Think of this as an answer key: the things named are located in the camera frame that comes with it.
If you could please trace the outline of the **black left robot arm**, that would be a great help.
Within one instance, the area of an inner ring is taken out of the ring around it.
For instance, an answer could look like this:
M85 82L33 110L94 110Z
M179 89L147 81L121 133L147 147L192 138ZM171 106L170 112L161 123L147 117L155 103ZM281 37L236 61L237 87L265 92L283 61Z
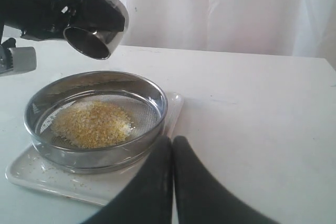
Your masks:
M1 21L39 41L63 39L67 27L123 31L125 17L107 0L1 0Z

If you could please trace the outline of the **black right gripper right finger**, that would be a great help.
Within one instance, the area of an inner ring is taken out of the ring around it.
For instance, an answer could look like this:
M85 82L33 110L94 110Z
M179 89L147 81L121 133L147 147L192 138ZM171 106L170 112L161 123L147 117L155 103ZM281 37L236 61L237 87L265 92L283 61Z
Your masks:
M276 223L227 190L202 164L188 140L173 140L179 223Z

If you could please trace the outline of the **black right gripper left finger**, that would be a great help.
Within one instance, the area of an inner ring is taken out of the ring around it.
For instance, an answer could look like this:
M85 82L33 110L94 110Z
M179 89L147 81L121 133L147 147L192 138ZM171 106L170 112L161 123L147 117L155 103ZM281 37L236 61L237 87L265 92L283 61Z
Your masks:
M171 223L172 201L172 144L160 136L135 177L88 222Z

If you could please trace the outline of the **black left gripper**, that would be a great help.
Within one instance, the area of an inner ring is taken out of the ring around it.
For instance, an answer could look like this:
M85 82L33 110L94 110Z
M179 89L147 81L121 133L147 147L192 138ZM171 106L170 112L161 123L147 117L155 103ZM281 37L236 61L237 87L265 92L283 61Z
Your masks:
M21 37L42 41L64 39L69 26L124 31L125 17L107 0L23 0Z

